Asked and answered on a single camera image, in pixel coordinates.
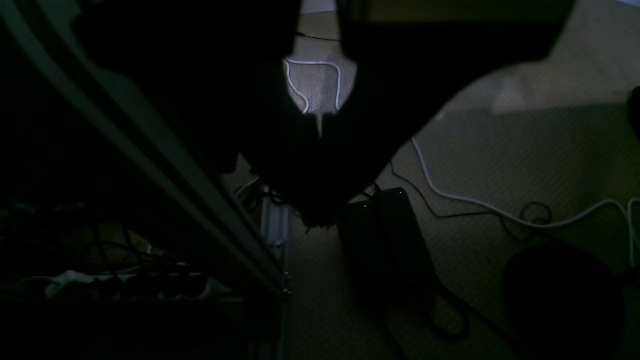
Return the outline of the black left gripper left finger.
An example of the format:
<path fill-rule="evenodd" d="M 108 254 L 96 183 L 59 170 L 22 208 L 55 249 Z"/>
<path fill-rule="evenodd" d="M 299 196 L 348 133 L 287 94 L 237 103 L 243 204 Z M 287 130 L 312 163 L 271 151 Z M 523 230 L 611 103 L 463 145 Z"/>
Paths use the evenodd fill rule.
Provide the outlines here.
<path fill-rule="evenodd" d="M 221 173 L 238 154 L 269 163 L 319 141 L 315 116 L 290 95 L 283 60 L 299 0 L 102 0 L 75 35 L 87 57 L 169 102 Z"/>

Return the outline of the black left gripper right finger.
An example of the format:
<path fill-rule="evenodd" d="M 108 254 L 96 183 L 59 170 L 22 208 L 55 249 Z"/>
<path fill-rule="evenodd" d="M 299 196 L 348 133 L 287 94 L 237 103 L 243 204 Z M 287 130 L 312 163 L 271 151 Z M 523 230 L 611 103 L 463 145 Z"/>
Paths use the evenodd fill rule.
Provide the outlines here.
<path fill-rule="evenodd" d="M 318 131 L 287 89 L 281 59 L 251 68 L 258 114 L 240 154 L 307 226 L 326 226 L 399 148 L 462 89 L 500 68 L 546 58 L 573 0 L 344 0 L 352 89 Z"/>

